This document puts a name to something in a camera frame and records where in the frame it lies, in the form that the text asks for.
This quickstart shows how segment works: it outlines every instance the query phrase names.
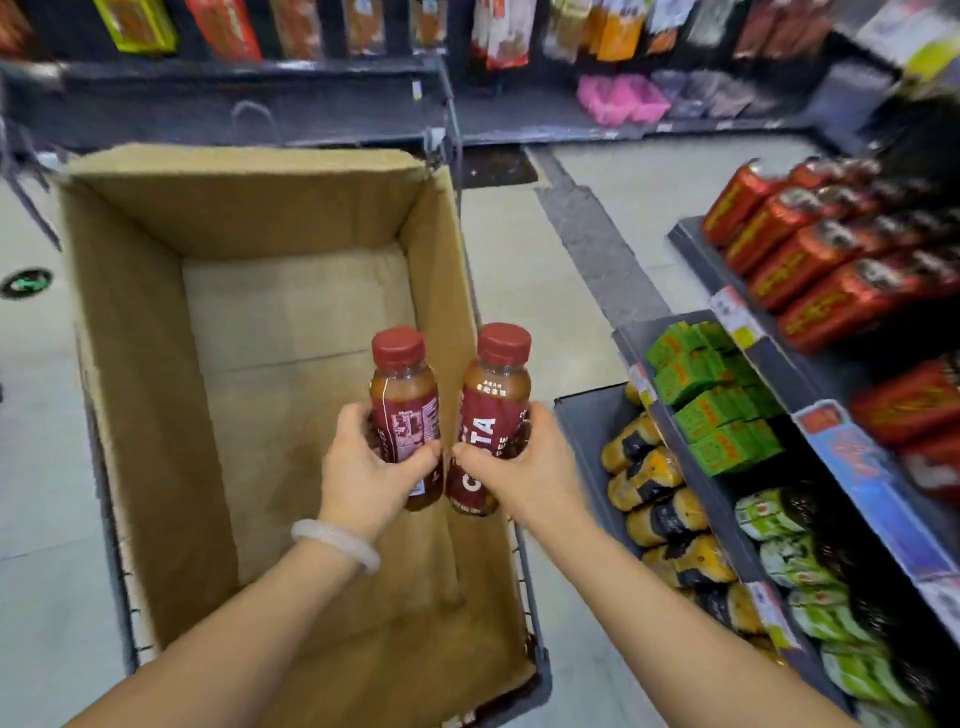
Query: store shelf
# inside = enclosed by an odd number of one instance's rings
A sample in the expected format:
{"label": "store shelf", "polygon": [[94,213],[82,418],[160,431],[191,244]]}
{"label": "store shelf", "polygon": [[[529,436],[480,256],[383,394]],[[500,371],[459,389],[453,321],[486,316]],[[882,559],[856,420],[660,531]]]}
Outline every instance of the store shelf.
{"label": "store shelf", "polygon": [[[960,643],[960,511],[915,488],[893,456],[850,422],[844,408],[852,393],[955,345],[949,338],[956,327],[942,324],[953,320],[950,304],[940,303],[928,316],[894,319],[813,356],[795,352],[780,338],[774,317],[751,306],[743,280],[705,243],[701,220],[681,220],[670,241],[711,294],[730,286],[745,302],[760,336],[744,354]],[[804,416],[812,412],[828,417],[831,426],[813,426]]]}
{"label": "store shelf", "polygon": [[[671,316],[656,321],[630,324],[619,328],[613,339],[625,360],[631,364],[646,363],[643,352],[677,321],[697,322],[712,318],[708,311],[684,316]],[[623,385],[584,392],[558,399],[554,411],[574,449],[581,477],[587,487],[590,505],[598,523],[617,541],[639,556],[642,549],[627,535],[624,515],[607,499],[610,477],[600,465],[600,451],[616,434],[638,414],[638,408],[627,402]],[[677,456],[686,485],[704,504],[710,528],[716,534],[727,554],[731,567],[740,581],[751,590],[762,590],[767,596],[768,623],[783,629],[794,648],[781,654],[803,679],[837,705],[849,709],[846,697],[827,678],[820,664],[814,644],[796,626],[783,608],[782,595],[760,564],[756,545],[740,530],[733,513],[735,497],[727,485],[708,477],[696,464],[682,433],[673,422],[673,411],[661,401],[653,402],[647,411],[657,424],[663,442]]]}

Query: coffee bottle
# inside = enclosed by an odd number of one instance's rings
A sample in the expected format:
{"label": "coffee bottle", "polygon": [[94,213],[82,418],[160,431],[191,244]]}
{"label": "coffee bottle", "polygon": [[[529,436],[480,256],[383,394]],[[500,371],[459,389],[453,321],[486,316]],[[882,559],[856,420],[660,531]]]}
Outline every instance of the coffee bottle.
{"label": "coffee bottle", "polygon": [[[530,399],[530,333],[513,324],[486,324],[477,338],[477,357],[464,373],[460,396],[460,442],[503,457],[519,433]],[[460,513],[489,516],[497,501],[456,460],[446,474],[446,497]]]}
{"label": "coffee bottle", "polygon": [[[388,328],[372,341],[376,371],[370,381],[372,419],[385,462],[399,463],[431,440],[440,439],[437,380],[425,361],[426,347],[419,331]],[[408,511],[419,511],[444,492],[444,465],[414,486]]]}

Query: red bottle cap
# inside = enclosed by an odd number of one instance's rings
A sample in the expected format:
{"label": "red bottle cap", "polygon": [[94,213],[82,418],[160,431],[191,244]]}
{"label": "red bottle cap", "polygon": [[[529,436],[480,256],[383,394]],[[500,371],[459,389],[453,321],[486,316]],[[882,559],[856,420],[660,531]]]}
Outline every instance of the red bottle cap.
{"label": "red bottle cap", "polygon": [[373,362],[378,367],[412,367],[426,358],[423,334],[415,328],[398,327],[379,331],[371,343]]}
{"label": "red bottle cap", "polygon": [[515,367],[530,358],[530,332],[514,324],[486,324],[477,338],[477,356],[491,364]]}

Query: pink package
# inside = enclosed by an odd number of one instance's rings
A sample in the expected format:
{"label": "pink package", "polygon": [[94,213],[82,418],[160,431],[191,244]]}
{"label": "pink package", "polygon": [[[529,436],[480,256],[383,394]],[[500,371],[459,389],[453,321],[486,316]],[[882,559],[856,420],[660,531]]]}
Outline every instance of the pink package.
{"label": "pink package", "polygon": [[577,86],[577,99],[594,121],[605,127],[618,127],[628,121],[651,123],[660,120],[670,108],[660,90],[638,74],[583,76]]}

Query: red label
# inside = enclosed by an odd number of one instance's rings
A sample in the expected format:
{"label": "red label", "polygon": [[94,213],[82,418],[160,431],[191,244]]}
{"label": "red label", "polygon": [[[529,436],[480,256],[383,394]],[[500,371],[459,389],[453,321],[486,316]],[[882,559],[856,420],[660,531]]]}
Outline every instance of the red label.
{"label": "red label", "polygon": [[[508,400],[505,397],[484,394],[464,388],[460,396],[460,422],[457,439],[478,448],[489,450],[494,456],[503,455],[504,448],[520,429],[527,415],[527,401]],[[470,477],[455,460],[450,461],[446,477],[446,496],[462,510],[487,513],[487,489],[483,483]]]}
{"label": "red label", "polygon": [[[400,463],[410,457],[423,443],[440,439],[437,420],[437,390],[415,400],[373,400],[373,426],[380,438],[380,455],[384,462]],[[428,476],[430,485],[443,478],[443,466]],[[410,492],[420,496],[427,484],[422,480]]]}

